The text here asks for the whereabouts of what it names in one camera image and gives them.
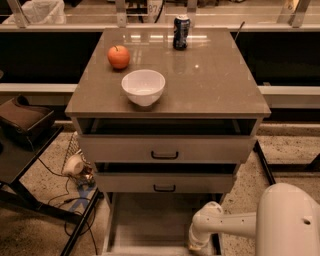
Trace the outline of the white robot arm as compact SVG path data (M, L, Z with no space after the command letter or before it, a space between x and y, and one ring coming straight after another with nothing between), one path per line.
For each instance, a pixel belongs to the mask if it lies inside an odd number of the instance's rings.
M251 213L225 214L211 201L192 218L189 248L202 249L218 233L253 238L255 256L320 256L320 205L287 183L268 187Z

